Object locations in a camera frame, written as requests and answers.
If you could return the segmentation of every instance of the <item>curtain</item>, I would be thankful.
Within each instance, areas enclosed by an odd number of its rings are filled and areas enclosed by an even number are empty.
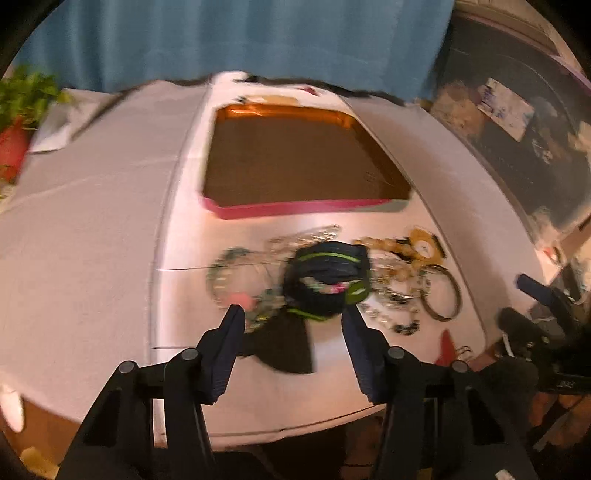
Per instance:
[[[66,0],[16,58],[114,92],[225,70],[418,96],[453,0]]]

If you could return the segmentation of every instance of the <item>green trim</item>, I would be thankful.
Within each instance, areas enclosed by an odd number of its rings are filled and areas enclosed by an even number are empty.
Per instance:
[[[359,258],[350,257],[349,255],[338,254],[335,252],[316,252],[315,254],[307,254],[307,255],[304,255],[303,257],[298,258],[297,261],[303,262],[305,260],[309,260],[310,258],[316,258],[316,257],[338,257],[338,258],[343,258],[345,260],[352,261],[354,263],[361,262],[361,260]]]
[[[314,315],[314,314],[308,313],[308,312],[302,312],[301,310],[298,310],[298,309],[287,309],[287,313],[295,313],[296,315],[299,315],[300,317],[305,317],[310,320],[316,320],[317,322],[325,322],[326,320],[328,320],[330,318],[330,317],[321,317],[320,315]]]

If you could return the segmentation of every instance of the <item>wooden floor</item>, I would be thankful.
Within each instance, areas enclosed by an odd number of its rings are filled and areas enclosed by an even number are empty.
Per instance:
[[[66,454],[79,425],[51,414],[35,404],[24,400],[25,429],[13,432],[0,413],[0,429],[17,454],[28,447],[36,447],[47,459],[59,464]]]

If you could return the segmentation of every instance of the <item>red vase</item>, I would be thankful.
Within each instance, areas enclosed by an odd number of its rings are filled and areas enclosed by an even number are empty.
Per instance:
[[[13,183],[21,171],[29,147],[29,135],[22,128],[22,118],[0,134],[0,176]]]

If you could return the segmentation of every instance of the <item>black bangle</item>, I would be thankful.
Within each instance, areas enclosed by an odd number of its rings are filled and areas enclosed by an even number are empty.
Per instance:
[[[423,307],[425,308],[425,311],[435,320],[438,320],[439,322],[449,322],[450,320],[456,318],[460,313],[460,310],[462,309],[462,292],[460,291],[460,286],[458,285],[456,279],[453,277],[450,271],[447,268],[442,267],[441,265],[424,265],[419,269],[418,274],[424,275],[429,271],[436,271],[438,273],[442,273],[447,278],[449,278],[450,282],[452,283],[454,295],[456,296],[456,308],[449,317],[437,313],[427,302],[427,297],[429,293],[424,288],[421,289],[421,302],[423,304]]]

